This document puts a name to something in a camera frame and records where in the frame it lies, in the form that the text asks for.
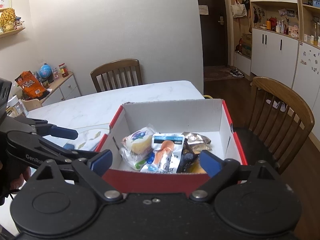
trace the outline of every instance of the drawer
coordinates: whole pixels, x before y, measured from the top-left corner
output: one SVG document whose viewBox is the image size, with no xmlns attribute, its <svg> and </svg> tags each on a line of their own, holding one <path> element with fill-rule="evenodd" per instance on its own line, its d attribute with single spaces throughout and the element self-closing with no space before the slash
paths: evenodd
<svg viewBox="0 0 320 240">
<path fill-rule="evenodd" d="M 54 103 L 63 101 L 63 95 L 59 88 L 57 88 L 43 103 L 42 106 L 48 106 Z"/>
<path fill-rule="evenodd" d="M 76 80 L 74 75 L 72 75 L 70 78 L 68 78 L 61 86 L 61 92 L 64 98 L 67 98 L 70 93 L 75 90 L 77 87 Z"/>
</svg>

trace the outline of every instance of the marble tabletop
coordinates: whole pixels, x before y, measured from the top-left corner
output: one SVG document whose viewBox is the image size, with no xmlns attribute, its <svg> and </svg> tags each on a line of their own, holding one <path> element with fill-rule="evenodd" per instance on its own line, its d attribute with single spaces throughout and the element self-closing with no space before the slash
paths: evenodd
<svg viewBox="0 0 320 240">
<path fill-rule="evenodd" d="M 29 112 L 28 118 L 44 119 L 57 126 L 76 129 L 97 126 L 105 128 L 114 117 L 119 106 L 126 102 L 148 102 L 166 100 L 201 99 L 203 96 L 189 81 L 172 81 L 121 88 L 92 95 L 69 99 L 44 106 Z M 46 136 L 60 146 L 66 139 Z M 11 199 L 0 206 L 0 225 L 17 235 L 9 212 Z"/>
</svg>

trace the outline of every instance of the white wall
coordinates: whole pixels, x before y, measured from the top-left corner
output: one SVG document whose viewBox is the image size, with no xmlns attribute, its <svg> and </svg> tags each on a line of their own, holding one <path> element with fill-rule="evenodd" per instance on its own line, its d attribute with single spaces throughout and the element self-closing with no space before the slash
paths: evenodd
<svg viewBox="0 0 320 240">
<path fill-rule="evenodd" d="M 197 0 L 29 0 L 40 54 L 65 62 L 82 94 L 95 92 L 90 72 L 136 58 L 144 83 L 189 80 L 203 92 Z"/>
<path fill-rule="evenodd" d="M 16 16 L 25 21 L 25 30 L 0 39 L 0 77 L 13 81 L 22 71 L 40 68 L 41 59 L 34 40 L 29 0 L 11 0 Z"/>
</svg>

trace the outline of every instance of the sneaker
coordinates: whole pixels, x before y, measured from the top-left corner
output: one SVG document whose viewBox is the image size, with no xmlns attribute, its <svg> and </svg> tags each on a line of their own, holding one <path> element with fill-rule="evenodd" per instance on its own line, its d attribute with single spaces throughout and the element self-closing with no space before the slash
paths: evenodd
<svg viewBox="0 0 320 240">
<path fill-rule="evenodd" d="M 230 75 L 233 77 L 244 77 L 244 75 L 238 69 L 230 70 Z"/>
</svg>

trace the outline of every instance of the wooden chair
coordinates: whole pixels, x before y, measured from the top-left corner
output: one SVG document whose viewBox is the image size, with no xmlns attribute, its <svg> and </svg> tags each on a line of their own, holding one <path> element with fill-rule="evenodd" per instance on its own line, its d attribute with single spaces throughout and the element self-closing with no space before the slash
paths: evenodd
<svg viewBox="0 0 320 240">
<path fill-rule="evenodd" d="M 275 100 L 280 101 L 277 109 L 273 108 Z M 284 113 L 280 112 L 282 103 L 286 105 Z M 245 127 L 235 131 L 248 164 L 265 160 L 281 174 L 301 149 L 314 124 L 310 107 L 296 92 L 276 80 L 254 77 Z"/>
<path fill-rule="evenodd" d="M 104 74 L 107 76 L 107 79 L 108 79 L 109 90 L 135 86 L 136 84 L 135 84 L 135 80 L 132 73 L 133 67 L 135 68 L 136 79 L 137 79 L 136 81 L 138 83 L 137 85 L 142 85 L 140 64 L 137 59 L 132 59 L 132 58 L 121 59 L 121 60 L 104 64 L 100 67 L 97 67 L 95 70 L 91 72 L 91 78 L 97 92 L 101 92 L 101 88 L 98 83 L 97 76 L 101 76 L 104 90 L 105 91 L 108 90 L 105 79 L 103 77 Z"/>
</svg>

